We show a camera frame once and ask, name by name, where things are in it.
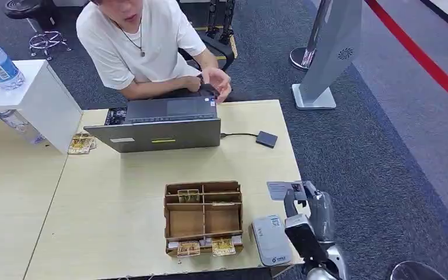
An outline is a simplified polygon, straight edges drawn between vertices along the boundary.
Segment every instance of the red line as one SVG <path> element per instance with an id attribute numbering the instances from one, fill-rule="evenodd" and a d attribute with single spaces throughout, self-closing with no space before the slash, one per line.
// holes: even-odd
<path id="1" fill-rule="evenodd" d="M 425 71 L 448 92 L 448 75 L 397 25 L 376 0 L 365 0 L 389 31 L 404 48 L 420 63 Z"/>

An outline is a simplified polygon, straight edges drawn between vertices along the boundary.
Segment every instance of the external hard drive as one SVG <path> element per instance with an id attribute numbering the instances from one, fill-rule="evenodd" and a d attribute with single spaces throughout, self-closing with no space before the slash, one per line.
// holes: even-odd
<path id="1" fill-rule="evenodd" d="M 254 219 L 252 226 L 258 254 L 264 265 L 271 267 L 291 261 L 289 239 L 279 216 L 271 215 Z"/>

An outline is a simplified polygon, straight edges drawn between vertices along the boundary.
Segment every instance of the man's hand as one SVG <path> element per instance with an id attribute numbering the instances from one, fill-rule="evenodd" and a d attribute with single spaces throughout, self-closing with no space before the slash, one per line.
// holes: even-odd
<path id="1" fill-rule="evenodd" d="M 231 78 L 224 71 L 215 67 L 204 68 L 202 76 L 204 77 L 204 83 L 211 84 L 219 92 L 217 103 L 226 100 L 231 92 Z"/>
<path id="2" fill-rule="evenodd" d="M 197 92 L 200 89 L 200 78 L 194 76 L 182 77 L 184 81 L 184 87 L 191 92 Z"/>

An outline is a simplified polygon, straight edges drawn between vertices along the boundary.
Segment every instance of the bottle label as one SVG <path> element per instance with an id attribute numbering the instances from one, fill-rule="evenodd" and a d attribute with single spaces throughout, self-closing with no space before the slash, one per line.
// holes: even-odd
<path id="1" fill-rule="evenodd" d="M 18 72 L 18 68 L 8 57 L 8 59 L 0 65 L 0 83 L 11 80 L 18 75 Z"/>

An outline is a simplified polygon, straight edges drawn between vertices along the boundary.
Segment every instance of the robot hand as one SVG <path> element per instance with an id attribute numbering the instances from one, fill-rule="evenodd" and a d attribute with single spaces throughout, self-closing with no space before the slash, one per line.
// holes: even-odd
<path id="1" fill-rule="evenodd" d="M 303 187 L 308 197 L 310 218 L 298 214 L 292 190 L 288 190 L 284 198 L 288 217 L 285 232 L 296 251 L 304 258 L 303 273 L 308 280 L 349 280 L 344 255 L 334 242 L 334 208 L 331 198 L 309 181 L 304 182 Z"/>

